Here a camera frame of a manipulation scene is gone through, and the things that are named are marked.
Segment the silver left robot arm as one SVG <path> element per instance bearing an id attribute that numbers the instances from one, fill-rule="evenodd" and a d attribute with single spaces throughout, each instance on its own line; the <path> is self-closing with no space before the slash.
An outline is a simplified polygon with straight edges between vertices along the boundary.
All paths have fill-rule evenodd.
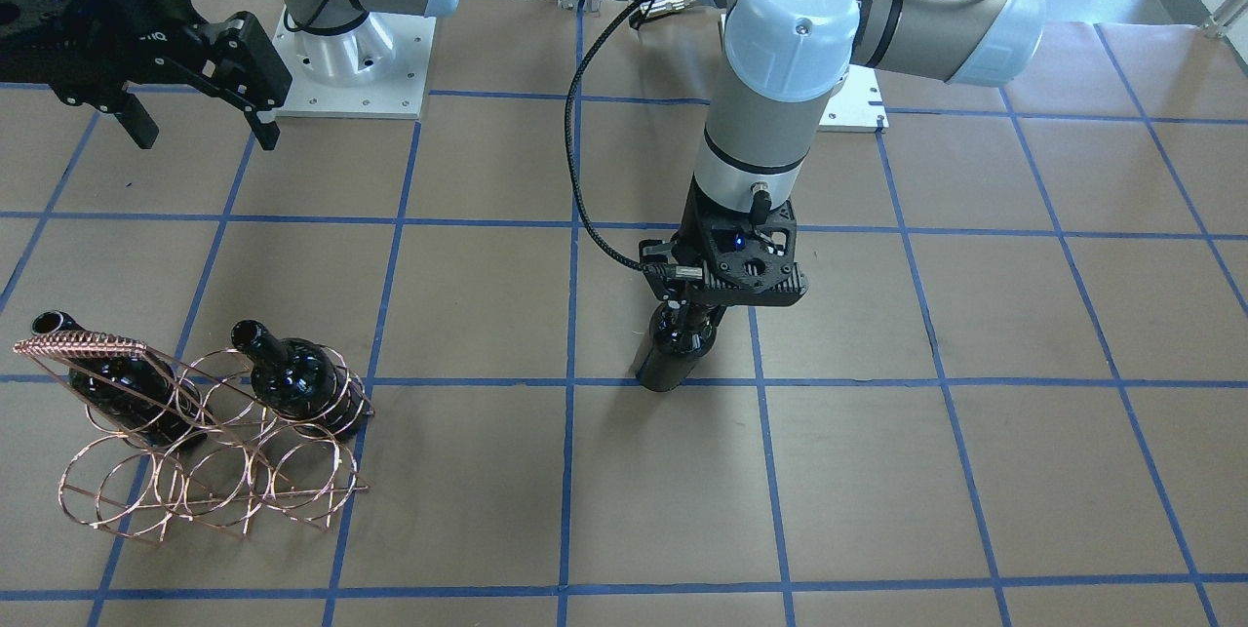
<path id="1" fill-rule="evenodd" d="M 1045 0 L 699 0 L 723 9 L 723 65 L 681 229 L 641 244 L 660 301 L 786 306 L 806 291 L 792 190 L 852 66 L 998 87 L 1042 36 Z"/>

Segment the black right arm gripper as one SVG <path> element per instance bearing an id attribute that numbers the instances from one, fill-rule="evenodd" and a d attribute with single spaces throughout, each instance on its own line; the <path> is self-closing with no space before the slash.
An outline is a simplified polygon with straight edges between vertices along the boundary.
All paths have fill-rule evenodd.
<path id="1" fill-rule="evenodd" d="M 66 104 L 110 112 L 139 150 L 158 126 L 132 85 L 183 85 L 246 112 L 263 151 L 293 77 L 258 17 L 220 22 L 192 0 L 2 0 L 2 81 L 41 84 Z"/>

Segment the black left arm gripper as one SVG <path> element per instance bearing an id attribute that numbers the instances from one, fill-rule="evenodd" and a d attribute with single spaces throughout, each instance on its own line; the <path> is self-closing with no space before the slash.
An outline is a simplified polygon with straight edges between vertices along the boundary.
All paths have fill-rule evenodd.
<path id="1" fill-rule="evenodd" d="M 797 215 L 763 191 L 745 214 L 723 209 L 694 181 L 671 239 L 639 242 L 643 275 L 660 301 L 787 307 L 807 294 L 795 261 Z"/>

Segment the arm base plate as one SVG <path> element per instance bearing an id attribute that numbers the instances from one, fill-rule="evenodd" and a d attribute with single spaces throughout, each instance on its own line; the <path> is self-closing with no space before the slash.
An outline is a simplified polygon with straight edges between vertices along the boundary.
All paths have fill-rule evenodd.
<path id="1" fill-rule="evenodd" d="M 351 31 L 317 36 L 281 15 L 273 45 L 292 85 L 277 115 L 419 120 L 437 22 L 373 12 Z"/>
<path id="2" fill-rule="evenodd" d="M 820 132 L 867 134 L 890 127 L 877 72 L 851 64 L 829 97 L 817 130 Z"/>

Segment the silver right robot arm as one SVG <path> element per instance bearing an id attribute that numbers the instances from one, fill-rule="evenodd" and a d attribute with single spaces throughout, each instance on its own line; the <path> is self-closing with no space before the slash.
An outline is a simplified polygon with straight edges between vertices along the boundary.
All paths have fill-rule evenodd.
<path id="1" fill-rule="evenodd" d="M 369 82 L 394 57 L 379 15 L 448 17 L 458 2 L 285 0 L 285 31 L 302 44 L 312 79 Z M 212 22 L 192 0 L 2 0 L 2 80 L 107 112 L 144 150 L 158 126 L 134 84 L 187 86 L 232 104 L 265 150 L 278 142 L 273 112 L 293 87 L 260 17 L 238 11 Z"/>

